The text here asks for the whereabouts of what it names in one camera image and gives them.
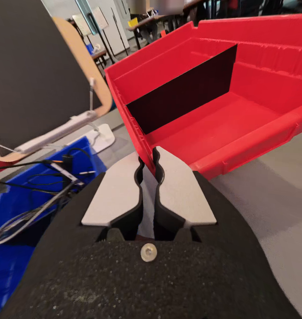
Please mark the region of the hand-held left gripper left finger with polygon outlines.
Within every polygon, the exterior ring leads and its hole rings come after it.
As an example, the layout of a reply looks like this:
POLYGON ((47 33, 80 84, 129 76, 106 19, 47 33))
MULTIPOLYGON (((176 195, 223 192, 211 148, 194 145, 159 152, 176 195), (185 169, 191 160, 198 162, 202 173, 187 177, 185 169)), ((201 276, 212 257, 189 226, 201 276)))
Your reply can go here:
POLYGON ((140 182, 135 174, 141 167, 133 152, 113 164, 105 173, 81 223, 86 226, 111 226, 116 218, 135 208, 140 199, 140 182))

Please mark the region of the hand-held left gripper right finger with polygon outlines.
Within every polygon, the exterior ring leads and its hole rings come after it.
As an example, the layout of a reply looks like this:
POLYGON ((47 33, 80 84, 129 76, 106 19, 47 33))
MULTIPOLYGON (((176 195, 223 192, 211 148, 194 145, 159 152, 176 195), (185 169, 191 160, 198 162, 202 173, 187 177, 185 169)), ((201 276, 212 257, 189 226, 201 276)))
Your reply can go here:
POLYGON ((192 169, 161 146, 153 149, 158 182, 154 218, 162 227, 215 225, 217 220, 192 169))

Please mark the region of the grey usb hub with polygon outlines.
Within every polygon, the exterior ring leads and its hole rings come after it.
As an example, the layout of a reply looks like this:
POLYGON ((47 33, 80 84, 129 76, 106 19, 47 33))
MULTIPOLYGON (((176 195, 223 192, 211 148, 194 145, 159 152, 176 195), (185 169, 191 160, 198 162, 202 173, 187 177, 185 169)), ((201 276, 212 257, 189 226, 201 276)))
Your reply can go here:
POLYGON ((74 185, 84 186, 84 183, 80 181, 77 177, 69 173, 67 170, 60 167, 57 163, 51 162, 50 166, 67 177, 74 185))

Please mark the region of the braided cable silver plug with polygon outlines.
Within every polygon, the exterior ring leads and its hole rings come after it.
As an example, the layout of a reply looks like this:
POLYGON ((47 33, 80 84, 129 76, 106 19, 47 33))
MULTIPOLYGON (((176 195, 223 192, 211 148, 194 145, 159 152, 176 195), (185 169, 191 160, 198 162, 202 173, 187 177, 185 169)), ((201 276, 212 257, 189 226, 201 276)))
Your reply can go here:
POLYGON ((71 182, 38 208, 21 213, 5 222, 0 227, 0 245, 12 240, 27 229, 44 211, 52 207, 59 199, 64 197, 68 191, 75 186, 75 184, 76 182, 71 182))

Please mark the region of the red plastic bin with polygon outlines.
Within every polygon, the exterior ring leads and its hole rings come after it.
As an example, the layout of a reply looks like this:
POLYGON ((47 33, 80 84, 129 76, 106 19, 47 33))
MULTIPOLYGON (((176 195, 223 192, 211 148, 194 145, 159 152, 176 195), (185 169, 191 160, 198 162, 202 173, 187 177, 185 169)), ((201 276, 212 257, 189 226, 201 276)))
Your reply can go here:
POLYGON ((189 22, 105 73, 134 148, 152 173, 156 146, 211 179, 302 133, 302 14, 189 22), (235 44, 228 93, 142 132, 127 104, 235 44))

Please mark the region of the blue plastic bin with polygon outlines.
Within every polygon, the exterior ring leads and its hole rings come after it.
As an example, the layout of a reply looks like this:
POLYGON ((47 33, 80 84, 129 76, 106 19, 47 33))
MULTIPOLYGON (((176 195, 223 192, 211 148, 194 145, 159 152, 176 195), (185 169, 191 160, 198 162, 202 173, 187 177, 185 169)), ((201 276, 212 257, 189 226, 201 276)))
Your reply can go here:
MULTIPOLYGON (((65 161, 65 170, 79 178, 84 186, 106 170, 100 158, 93 154, 86 136, 46 159, 65 161), (66 163, 67 157, 71 158, 69 163, 66 163)), ((49 164, 39 163, 20 171, 7 182, 25 186, 27 189, 5 186, 6 190, 0 194, 0 227, 22 213, 36 211, 56 193, 62 191, 70 183, 70 180, 51 168, 49 164)), ((62 198, 51 204, 23 232, 0 245, 0 311, 20 282, 37 243, 53 217, 84 186, 71 188, 62 198)))

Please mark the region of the black bin divider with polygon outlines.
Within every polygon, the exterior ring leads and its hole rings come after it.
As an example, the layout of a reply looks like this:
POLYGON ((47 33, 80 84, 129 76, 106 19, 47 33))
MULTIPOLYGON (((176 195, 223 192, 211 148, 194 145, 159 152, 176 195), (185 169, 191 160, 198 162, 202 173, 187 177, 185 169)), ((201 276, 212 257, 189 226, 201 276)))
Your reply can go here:
POLYGON ((229 92, 237 46, 213 56, 127 104, 144 134, 229 92))

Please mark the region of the brown wooden table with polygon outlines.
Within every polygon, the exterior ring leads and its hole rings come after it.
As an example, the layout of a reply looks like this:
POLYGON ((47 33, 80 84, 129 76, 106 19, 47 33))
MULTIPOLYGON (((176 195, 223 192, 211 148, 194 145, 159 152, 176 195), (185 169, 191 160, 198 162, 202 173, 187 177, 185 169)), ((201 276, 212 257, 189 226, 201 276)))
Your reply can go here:
POLYGON ((131 14, 132 18, 126 29, 133 32, 136 40, 137 49, 140 50, 139 37, 146 40, 146 45, 161 38, 162 35, 158 35, 158 22, 163 22, 165 34, 173 32, 181 24, 181 20, 184 18, 184 13, 176 15, 151 15, 147 14, 131 14))

